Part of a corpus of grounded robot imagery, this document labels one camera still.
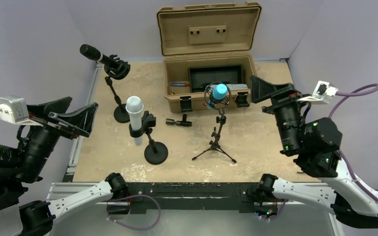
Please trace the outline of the blue microphone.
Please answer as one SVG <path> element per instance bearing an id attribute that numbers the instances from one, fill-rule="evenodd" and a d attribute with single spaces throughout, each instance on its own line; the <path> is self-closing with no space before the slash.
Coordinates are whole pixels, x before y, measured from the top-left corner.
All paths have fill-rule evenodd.
<path id="1" fill-rule="evenodd" d="M 214 109 L 217 105 L 219 107 L 227 106 L 229 104 L 229 99 L 227 98 L 228 87 L 227 85 L 212 84 L 206 89 L 206 94 L 209 97 L 207 101 L 207 108 Z"/>

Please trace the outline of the black tripod shock mount stand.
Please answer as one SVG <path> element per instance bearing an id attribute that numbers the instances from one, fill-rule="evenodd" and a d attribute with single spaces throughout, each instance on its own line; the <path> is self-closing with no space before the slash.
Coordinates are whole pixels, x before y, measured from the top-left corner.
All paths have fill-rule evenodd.
<path id="1" fill-rule="evenodd" d="M 209 85 L 206 86 L 205 91 L 206 91 L 206 89 L 208 88 L 208 86 L 210 86 L 210 85 L 212 85 L 212 84 L 220 84 L 220 83 L 222 83 L 222 82 L 213 82 L 213 83 L 210 83 Z M 206 106 L 207 106 L 207 101 L 208 101 L 209 97 L 207 96 L 207 94 L 206 94 L 205 91 L 204 91 L 204 99 L 205 99 L 205 103 L 206 103 Z M 231 96 L 232 96 L 232 94 L 231 94 L 231 90 L 228 89 L 227 98 L 229 99 L 229 104 L 230 104 Z M 228 105 L 227 105 L 227 106 L 223 106 L 223 107 L 219 107 L 219 106 L 217 105 L 217 106 L 213 109 L 213 110 L 217 110 L 218 113 L 219 113 L 219 115 L 216 117 L 216 123 L 219 124 L 219 127 L 218 127 L 218 128 L 214 127 L 214 130 L 213 130 L 213 132 L 212 132 L 212 134 L 211 134 L 211 137 L 213 138 L 213 140 L 211 140 L 211 141 L 209 142 L 210 147 L 209 147 L 208 149 L 204 150 L 202 153 L 198 154 L 197 156 L 193 157 L 193 158 L 192 158 L 192 161 L 196 160 L 198 157 L 200 157 L 201 155 L 205 154 L 205 153 L 208 152 L 208 151 L 213 151 L 213 150 L 215 150 L 215 151 L 218 151 L 218 152 L 223 153 L 224 155 L 226 155 L 226 156 L 227 156 L 227 157 L 228 157 L 228 158 L 229 158 L 234 164 L 237 163 L 237 161 L 236 161 L 234 158 L 232 158 L 229 154 L 227 154 L 227 153 L 221 148 L 221 146 L 220 146 L 220 144 L 219 144 L 219 141 L 220 141 L 220 139 L 221 139 L 221 131 L 222 131 L 222 128 L 223 128 L 223 126 L 226 124 L 226 119 L 227 119 L 227 117 L 226 117 L 226 115 L 225 115 L 225 108 L 227 108 Z"/>

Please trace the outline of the silver white microphone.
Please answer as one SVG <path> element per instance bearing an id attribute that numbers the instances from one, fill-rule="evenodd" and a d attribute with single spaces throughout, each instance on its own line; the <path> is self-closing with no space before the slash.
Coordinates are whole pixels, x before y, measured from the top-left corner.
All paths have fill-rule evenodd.
<path id="1" fill-rule="evenodd" d="M 130 118 L 130 135 L 137 146 L 142 145 L 142 113 L 144 105 L 138 96 L 131 96 L 126 101 L 126 111 Z"/>

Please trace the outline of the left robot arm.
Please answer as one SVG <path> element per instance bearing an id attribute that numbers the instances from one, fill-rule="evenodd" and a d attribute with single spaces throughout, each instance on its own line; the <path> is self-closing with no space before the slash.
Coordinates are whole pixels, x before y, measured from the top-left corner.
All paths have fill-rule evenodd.
<path id="1" fill-rule="evenodd" d="M 27 184 L 41 181 L 40 173 L 60 137 L 90 136 L 97 103 L 68 113 L 71 97 L 28 105 L 20 97 L 0 98 L 0 120 L 19 126 L 17 147 L 0 145 L 0 236 L 43 236 L 53 225 L 89 204 L 121 201 L 128 186 L 118 173 L 96 185 L 55 201 L 20 205 Z"/>

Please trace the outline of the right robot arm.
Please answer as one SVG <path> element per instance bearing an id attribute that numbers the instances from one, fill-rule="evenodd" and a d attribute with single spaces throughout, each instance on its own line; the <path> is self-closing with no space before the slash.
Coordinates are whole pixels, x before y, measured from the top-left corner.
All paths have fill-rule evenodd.
<path id="1" fill-rule="evenodd" d="M 329 103 L 338 89 L 319 81 L 313 93 L 302 94 L 291 83 L 276 85 L 257 76 L 251 76 L 250 82 L 252 103 L 271 101 L 262 111 L 276 119 L 281 154 L 293 157 L 305 174 L 328 185 L 317 189 L 263 174 L 250 197 L 259 204 L 293 200 L 320 207 L 349 227 L 378 229 L 378 190 L 361 181 L 342 156 L 342 133 L 330 117 L 306 122 L 306 112 L 301 110 Z"/>

